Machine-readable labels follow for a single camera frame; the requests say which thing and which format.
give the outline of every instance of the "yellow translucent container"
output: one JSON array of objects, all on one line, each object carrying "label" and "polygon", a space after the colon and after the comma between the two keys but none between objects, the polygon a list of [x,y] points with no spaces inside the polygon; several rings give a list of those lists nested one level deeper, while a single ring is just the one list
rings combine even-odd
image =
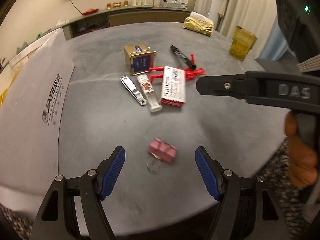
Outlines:
[{"label": "yellow translucent container", "polygon": [[233,33],[232,45],[230,48],[230,54],[238,60],[244,60],[248,52],[255,44],[257,37],[251,32],[237,26]]}]

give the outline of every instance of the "screw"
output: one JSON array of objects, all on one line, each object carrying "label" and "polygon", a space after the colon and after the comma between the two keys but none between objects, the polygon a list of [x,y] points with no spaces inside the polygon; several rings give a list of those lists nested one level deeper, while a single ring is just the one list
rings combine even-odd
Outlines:
[{"label": "screw", "polygon": [[225,89],[230,89],[230,88],[231,88],[231,84],[228,83],[228,82],[225,83],[225,84],[224,84],[224,88],[225,88]]},{"label": "screw", "polygon": [[226,176],[231,176],[232,175],[232,171],[231,170],[225,170],[223,173]]},{"label": "screw", "polygon": [[58,176],[55,178],[56,181],[62,181],[62,179],[63,179],[63,176],[62,176],[62,175],[58,175]]},{"label": "screw", "polygon": [[258,176],[257,180],[260,181],[260,182],[264,182],[264,177],[263,176]]},{"label": "screw", "polygon": [[97,171],[96,170],[89,170],[88,171],[88,175],[89,176],[94,176],[94,175],[96,175],[97,174]]}]

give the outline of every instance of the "table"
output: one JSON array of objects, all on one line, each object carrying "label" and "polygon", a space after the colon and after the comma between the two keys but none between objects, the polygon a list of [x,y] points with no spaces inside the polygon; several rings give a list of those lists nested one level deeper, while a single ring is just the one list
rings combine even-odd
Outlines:
[{"label": "table", "polygon": [[[215,204],[195,163],[195,150],[204,146],[224,168],[250,177],[272,156],[284,139],[287,109],[246,104],[229,97],[200,96],[196,80],[186,83],[182,108],[163,106],[158,113],[141,107],[120,82],[128,75],[125,45],[143,42],[157,52],[155,66],[176,66],[175,45],[194,53],[208,75],[262,71],[250,55],[240,62],[228,49],[231,41],[219,33],[207,37],[182,28],[182,23],[141,23],[85,34],[68,42],[75,69],[66,94],[59,134],[59,172],[77,177],[96,168],[117,145],[126,160],[113,193],[103,203],[116,235],[170,225]],[[154,81],[160,95],[162,80]],[[173,164],[149,173],[147,153],[154,137],[175,145]],[[77,214],[81,204],[76,201]],[[86,231],[79,215],[82,232]]]}]

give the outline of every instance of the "red dish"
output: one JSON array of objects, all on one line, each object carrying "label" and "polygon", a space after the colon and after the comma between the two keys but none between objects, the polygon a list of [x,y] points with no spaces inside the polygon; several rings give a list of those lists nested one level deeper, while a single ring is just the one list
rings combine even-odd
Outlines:
[{"label": "red dish", "polygon": [[90,10],[87,10],[86,12],[84,12],[82,15],[89,15],[89,14],[97,12],[98,10],[99,9],[90,9]]}]

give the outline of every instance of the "finger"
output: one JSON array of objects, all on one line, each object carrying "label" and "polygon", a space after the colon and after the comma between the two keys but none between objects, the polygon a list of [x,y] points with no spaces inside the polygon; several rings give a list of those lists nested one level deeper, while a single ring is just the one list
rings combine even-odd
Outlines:
[{"label": "finger", "polygon": [[286,136],[292,136],[297,133],[297,122],[292,112],[289,112],[285,118],[284,133]]},{"label": "finger", "polygon": [[298,135],[287,138],[290,161],[305,169],[314,168],[318,157],[316,152],[307,144],[303,143]]},{"label": "finger", "polygon": [[290,171],[292,174],[304,184],[313,185],[318,179],[318,171],[313,169],[304,169],[297,166],[294,162],[290,162]]},{"label": "finger", "polygon": [[289,174],[289,179],[290,179],[291,184],[294,185],[295,187],[297,187],[297,188],[305,188],[305,187],[308,186],[307,184],[304,184],[303,182],[301,182],[300,180],[298,180],[298,179],[293,175],[293,173],[292,173],[292,171],[290,170],[290,168],[289,168],[289,170],[288,170],[288,174]]}]

